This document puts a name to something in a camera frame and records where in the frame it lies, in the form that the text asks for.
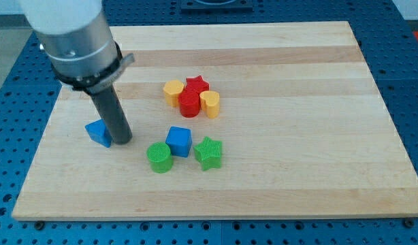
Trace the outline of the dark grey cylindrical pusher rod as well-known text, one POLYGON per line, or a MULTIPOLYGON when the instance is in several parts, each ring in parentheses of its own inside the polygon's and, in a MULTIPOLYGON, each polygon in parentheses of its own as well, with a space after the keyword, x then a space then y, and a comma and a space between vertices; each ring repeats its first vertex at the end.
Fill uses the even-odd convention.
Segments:
POLYGON ((131 127, 113 86, 91 95, 101 119, 116 144, 128 143, 132 136, 131 127))

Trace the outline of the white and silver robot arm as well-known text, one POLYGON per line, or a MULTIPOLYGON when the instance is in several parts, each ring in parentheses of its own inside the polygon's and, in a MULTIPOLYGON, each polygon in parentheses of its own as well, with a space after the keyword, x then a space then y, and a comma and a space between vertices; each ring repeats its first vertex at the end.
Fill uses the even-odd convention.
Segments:
POLYGON ((112 141, 132 138, 114 82, 135 61, 115 42, 100 0, 19 0, 58 80, 91 97, 112 141))

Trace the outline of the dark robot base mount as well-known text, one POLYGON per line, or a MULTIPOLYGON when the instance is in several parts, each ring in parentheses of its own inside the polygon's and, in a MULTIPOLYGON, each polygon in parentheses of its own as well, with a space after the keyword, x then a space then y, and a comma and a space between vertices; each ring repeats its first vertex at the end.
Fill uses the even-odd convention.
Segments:
POLYGON ((181 12, 252 10, 253 0, 181 0, 181 12))

